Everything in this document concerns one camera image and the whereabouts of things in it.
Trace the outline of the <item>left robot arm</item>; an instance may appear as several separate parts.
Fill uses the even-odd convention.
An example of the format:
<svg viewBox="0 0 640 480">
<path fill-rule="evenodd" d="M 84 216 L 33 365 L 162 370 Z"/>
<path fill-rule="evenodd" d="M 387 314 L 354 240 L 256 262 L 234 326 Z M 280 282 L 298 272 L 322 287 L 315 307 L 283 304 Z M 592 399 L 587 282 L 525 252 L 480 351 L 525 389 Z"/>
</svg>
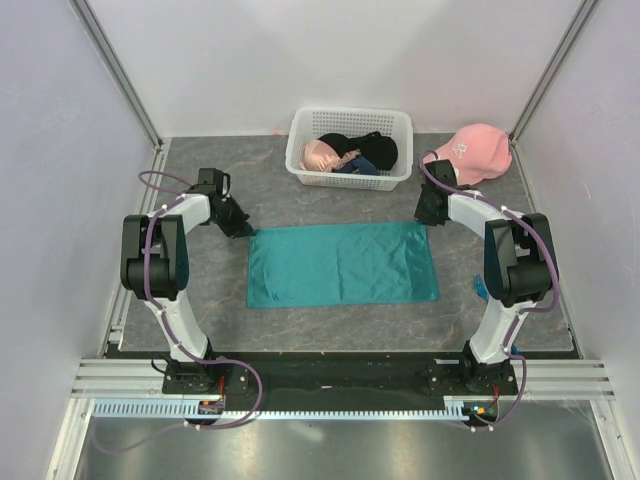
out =
<svg viewBox="0 0 640 480">
<path fill-rule="evenodd" d="M 187 234 L 210 224 L 230 239 L 256 234 L 231 194 L 231 175 L 216 168 L 201 168 L 196 182 L 170 204 L 123 220 L 120 280 L 153 312 L 168 342 L 160 370 L 166 394 L 220 394 L 232 368 L 214 357 L 187 294 Z"/>
</svg>

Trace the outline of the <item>teal satin napkin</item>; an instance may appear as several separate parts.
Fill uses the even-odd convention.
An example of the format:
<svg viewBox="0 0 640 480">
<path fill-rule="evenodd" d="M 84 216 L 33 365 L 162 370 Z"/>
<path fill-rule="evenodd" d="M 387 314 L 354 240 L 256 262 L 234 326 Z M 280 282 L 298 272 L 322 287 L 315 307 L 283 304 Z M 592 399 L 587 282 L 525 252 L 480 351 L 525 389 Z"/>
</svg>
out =
<svg viewBox="0 0 640 480">
<path fill-rule="evenodd" d="M 251 238 L 252 309 L 437 301 L 426 227 L 415 222 L 264 228 Z"/>
</svg>

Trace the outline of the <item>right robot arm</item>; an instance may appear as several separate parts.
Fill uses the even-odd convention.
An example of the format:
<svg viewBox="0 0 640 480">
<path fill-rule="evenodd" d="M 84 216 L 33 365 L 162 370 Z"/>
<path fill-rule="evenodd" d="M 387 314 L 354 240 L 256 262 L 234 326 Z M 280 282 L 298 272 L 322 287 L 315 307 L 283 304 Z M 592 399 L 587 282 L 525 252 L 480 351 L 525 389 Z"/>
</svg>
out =
<svg viewBox="0 0 640 480">
<path fill-rule="evenodd" d="M 532 312 L 549 312 L 559 302 L 559 274 L 550 225 L 540 213 L 522 214 L 492 203 L 477 190 L 459 186 L 453 165 L 434 160 L 425 176 L 414 219 L 427 226 L 448 221 L 484 241 L 483 279 L 488 300 L 481 323 L 463 347 L 451 373 L 467 392 L 513 389 L 508 377 L 512 345 Z"/>
</svg>

